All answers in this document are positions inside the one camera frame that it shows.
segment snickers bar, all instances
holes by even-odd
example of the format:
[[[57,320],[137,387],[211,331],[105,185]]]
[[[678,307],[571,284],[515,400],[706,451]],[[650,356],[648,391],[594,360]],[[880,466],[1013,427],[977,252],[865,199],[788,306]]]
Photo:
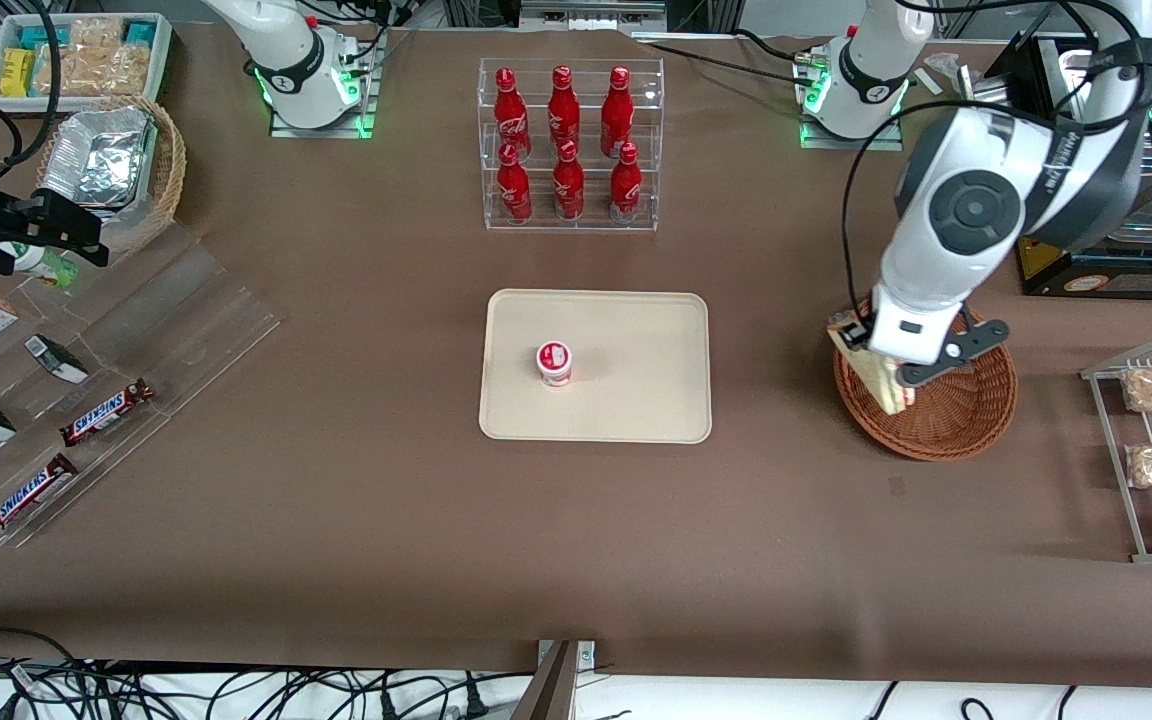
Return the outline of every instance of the snickers bar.
[[[12,493],[12,497],[6,498],[3,505],[0,505],[0,533],[14,520],[20,518],[20,514],[29,505],[46,500],[52,493],[67,486],[69,480],[74,479],[74,475],[77,473],[78,470],[74,468],[73,462],[58,453],[55,457],[52,457],[51,462],[47,462],[46,468],[38,471],[38,475],[32,480],[29,480],[29,483],[24,484],[24,487]]]
[[[99,433],[100,430],[109,427],[119,418],[122,418],[123,415],[128,415],[132,410],[132,407],[139,406],[153,396],[154,389],[151,389],[145,384],[145,379],[142,378],[136,382],[129,384],[129,386],[120,389],[118,395],[97,406],[91,414],[83,415],[82,418],[60,429],[60,437],[65,439],[65,447],[76,446],[78,442],[84,441],[84,439]]]

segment coca-cola bottle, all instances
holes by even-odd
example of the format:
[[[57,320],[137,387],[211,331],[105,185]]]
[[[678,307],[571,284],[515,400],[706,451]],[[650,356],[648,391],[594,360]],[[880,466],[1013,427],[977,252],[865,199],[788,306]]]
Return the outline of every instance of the coca-cola bottle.
[[[497,70],[495,115],[500,142],[515,146],[518,159],[526,160],[526,156],[531,156],[531,136],[526,135],[526,103],[522,101],[517,82],[509,68]]]
[[[554,213],[564,220],[581,218],[585,211],[585,169],[576,160],[576,142],[558,146],[554,165]]]
[[[634,127],[634,99],[630,97],[630,70],[612,68],[612,88],[602,100],[602,154],[617,158]]]
[[[576,143],[579,150],[579,101],[573,92],[573,70],[567,65],[554,68],[554,92],[550,96],[550,137],[554,147],[564,142]]]
[[[616,223],[634,222],[639,209],[639,185],[643,170],[639,169],[639,146],[631,142],[621,145],[621,161],[612,168],[612,220]]]
[[[509,214],[509,223],[522,225],[531,217],[531,185],[526,182],[526,170],[518,164],[518,150],[513,145],[500,145],[500,169],[497,170],[500,185],[500,202]]]

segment foil container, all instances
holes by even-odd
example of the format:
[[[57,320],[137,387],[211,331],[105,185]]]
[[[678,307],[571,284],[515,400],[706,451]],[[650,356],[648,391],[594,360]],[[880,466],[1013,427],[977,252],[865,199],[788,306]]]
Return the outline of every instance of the foil container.
[[[60,123],[41,187],[97,214],[116,213],[145,190],[154,141],[154,118],[144,109],[74,113]]]

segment round brown basket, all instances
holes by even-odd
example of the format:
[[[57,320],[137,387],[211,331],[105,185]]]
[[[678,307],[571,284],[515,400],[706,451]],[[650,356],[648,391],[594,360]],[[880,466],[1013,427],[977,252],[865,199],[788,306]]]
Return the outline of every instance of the round brown basket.
[[[122,253],[141,250],[172,223],[175,209],[180,203],[180,191],[184,187],[185,165],[184,141],[180,137],[180,131],[172,122],[168,111],[164,109],[161,105],[139,96],[128,94],[97,100],[92,105],[92,109],[119,109],[128,105],[154,115],[159,137],[157,137],[154,145],[154,165],[150,169],[150,188],[147,189],[150,199],[152,199],[150,210],[137,223],[106,223],[101,228],[100,241],[111,251]],[[41,147],[38,184],[41,184],[41,179],[47,172],[51,151],[56,146],[56,128],[52,129],[50,139]]]
[[[963,331],[963,318],[954,329]],[[964,460],[998,441],[1016,414],[1016,369],[999,346],[916,391],[914,406],[882,412],[842,354],[833,354],[833,379],[842,404],[861,429],[896,454],[915,460]]]

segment white storage bin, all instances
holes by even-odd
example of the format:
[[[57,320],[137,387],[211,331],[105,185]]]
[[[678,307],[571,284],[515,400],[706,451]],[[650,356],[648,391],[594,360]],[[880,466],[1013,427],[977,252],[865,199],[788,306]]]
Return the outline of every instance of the white storage bin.
[[[154,46],[150,47],[150,71],[145,78],[145,91],[141,92],[141,97],[145,97],[146,100],[156,100],[159,96],[159,86],[162,85],[162,73],[168,65],[172,23],[159,13],[59,13],[51,15],[51,22],[60,28],[68,26],[77,18],[100,17],[119,17],[124,23],[145,22],[145,20],[156,23]],[[3,77],[3,51],[18,46],[20,29],[26,26],[41,26],[41,18],[38,15],[8,15],[3,18],[3,25],[0,26],[0,79]],[[101,96],[73,97],[61,94],[56,111],[59,113],[77,113],[79,109],[91,109],[91,106],[101,99]],[[3,97],[0,94],[0,108],[5,113],[44,113],[47,109],[47,96]]]

